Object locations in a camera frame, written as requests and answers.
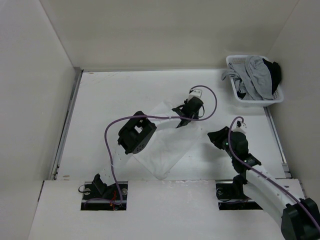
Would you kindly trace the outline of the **white tank top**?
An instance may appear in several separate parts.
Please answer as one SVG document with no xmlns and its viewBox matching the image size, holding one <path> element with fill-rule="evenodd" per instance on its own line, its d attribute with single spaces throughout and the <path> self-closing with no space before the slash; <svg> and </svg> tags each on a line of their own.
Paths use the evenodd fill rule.
<svg viewBox="0 0 320 240">
<path fill-rule="evenodd" d="M 177 127 L 179 119 L 162 123 L 153 119 L 157 126 L 146 147 L 133 157 L 142 164 L 155 178 L 164 180 L 171 168 L 191 149 L 202 134 L 198 122 Z"/>
</svg>

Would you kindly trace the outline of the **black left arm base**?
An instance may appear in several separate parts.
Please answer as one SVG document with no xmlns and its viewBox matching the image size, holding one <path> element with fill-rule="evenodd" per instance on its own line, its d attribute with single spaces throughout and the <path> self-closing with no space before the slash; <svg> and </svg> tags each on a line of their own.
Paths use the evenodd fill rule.
<svg viewBox="0 0 320 240">
<path fill-rule="evenodd" d="M 127 181 L 105 184 L 99 174 L 94 176 L 93 181 L 80 185 L 78 192 L 81 194 L 81 211 L 126 211 L 128 188 Z"/>
</svg>

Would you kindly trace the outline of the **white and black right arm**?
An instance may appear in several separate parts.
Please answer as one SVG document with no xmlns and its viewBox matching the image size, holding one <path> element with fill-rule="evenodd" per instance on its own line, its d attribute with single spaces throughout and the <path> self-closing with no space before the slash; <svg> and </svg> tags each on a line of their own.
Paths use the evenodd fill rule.
<svg viewBox="0 0 320 240">
<path fill-rule="evenodd" d="M 286 240 L 318 240 L 320 212 L 317 203 L 292 192 L 273 178 L 249 152 L 246 135 L 227 126 L 207 134 L 210 142 L 225 151 L 237 175 L 231 183 L 217 183 L 218 200 L 238 205 L 251 199 L 268 213 Z"/>
</svg>

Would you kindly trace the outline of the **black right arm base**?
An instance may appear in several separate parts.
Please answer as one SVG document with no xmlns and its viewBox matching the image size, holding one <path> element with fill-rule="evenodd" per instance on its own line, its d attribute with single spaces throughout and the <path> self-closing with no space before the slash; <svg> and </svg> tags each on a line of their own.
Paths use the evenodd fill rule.
<svg viewBox="0 0 320 240">
<path fill-rule="evenodd" d="M 262 210 L 251 198 L 244 194 L 243 186 L 247 181 L 239 174 L 230 181 L 218 181 L 216 197 L 221 211 Z"/>
</svg>

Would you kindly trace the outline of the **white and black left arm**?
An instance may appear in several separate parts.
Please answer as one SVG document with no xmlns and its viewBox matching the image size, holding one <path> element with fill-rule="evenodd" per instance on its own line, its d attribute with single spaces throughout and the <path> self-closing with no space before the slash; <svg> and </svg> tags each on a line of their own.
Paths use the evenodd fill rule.
<svg viewBox="0 0 320 240">
<path fill-rule="evenodd" d="M 173 107 L 167 102 L 157 106 L 159 115 L 145 115 L 137 111 L 127 117 L 118 132 L 117 146 L 107 151 L 110 167 L 97 173 L 90 184 L 96 198 L 108 199 L 119 189 L 114 180 L 115 171 L 133 158 L 154 178 L 164 180 L 170 170 L 183 158 L 201 135 L 198 123 L 203 101 L 196 96 Z"/>
</svg>

